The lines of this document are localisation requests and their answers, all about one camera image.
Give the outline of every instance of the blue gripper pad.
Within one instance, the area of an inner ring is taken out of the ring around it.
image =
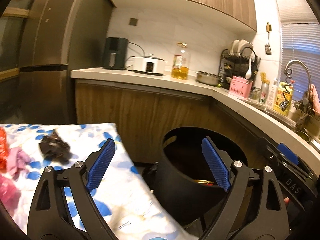
[[[280,143],[277,147],[277,149],[287,157],[289,161],[294,163],[295,165],[299,164],[299,159],[297,155],[295,155],[284,143]]]
[[[231,183],[229,181],[229,171],[218,152],[214,149],[207,138],[202,140],[201,144],[202,154],[209,165],[209,168],[217,181],[219,187],[222,187],[226,192],[230,189]]]
[[[100,149],[100,155],[88,172],[88,182],[86,188],[89,192],[99,187],[100,182],[106,172],[113,155],[115,155],[116,145],[114,140],[107,140]]]

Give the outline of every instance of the white tile backsplash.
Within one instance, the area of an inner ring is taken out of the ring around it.
[[[137,26],[130,26],[137,18]],[[217,73],[220,54],[237,35],[209,21],[164,10],[115,8],[107,37],[127,38],[171,66],[177,42],[185,42],[191,54],[190,70]],[[141,49],[129,44],[127,56],[140,56]]]
[[[281,60],[281,24],[276,0],[254,0],[257,16],[257,33],[245,35],[245,40],[253,44],[256,54],[261,57],[259,73],[255,86],[261,87],[260,73],[266,72],[267,79],[271,81],[278,77]],[[272,25],[270,32],[271,55],[265,54],[265,45],[268,43],[267,22]]]
[[[245,39],[253,44],[261,57],[260,71],[267,73],[271,81],[277,77],[280,61],[281,36],[276,0],[254,0],[257,15],[257,33],[235,34],[207,20],[192,18],[166,10],[115,8],[109,24],[107,37],[122,37],[143,47],[146,54],[167,61],[171,69],[175,44],[185,42],[191,54],[190,70],[217,73],[220,54],[234,39]],[[137,26],[129,26],[130,18],[137,18]],[[272,25],[270,45],[272,55],[265,54],[268,43],[266,25]],[[141,56],[141,49],[129,44],[127,56]],[[256,85],[260,85],[258,74]]]

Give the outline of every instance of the white countertop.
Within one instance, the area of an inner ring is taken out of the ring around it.
[[[228,91],[225,89],[201,84],[192,77],[189,80],[179,80],[169,75],[153,76],[127,70],[106,70],[102,68],[73,70],[71,71],[71,77],[144,85],[211,96],[243,116],[275,142],[283,142],[302,158],[317,175],[320,174],[320,154],[311,145],[272,117],[238,98],[228,95]]]

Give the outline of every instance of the cooking oil bottle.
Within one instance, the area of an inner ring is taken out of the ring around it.
[[[174,53],[171,76],[179,79],[187,79],[189,72],[190,54],[187,44],[178,42]]]

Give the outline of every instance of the window blinds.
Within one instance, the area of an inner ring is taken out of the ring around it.
[[[310,70],[312,83],[320,89],[320,25],[306,0],[277,0],[282,24],[282,67],[292,59],[302,61]],[[308,76],[300,65],[291,66],[294,100],[300,100],[308,88]]]

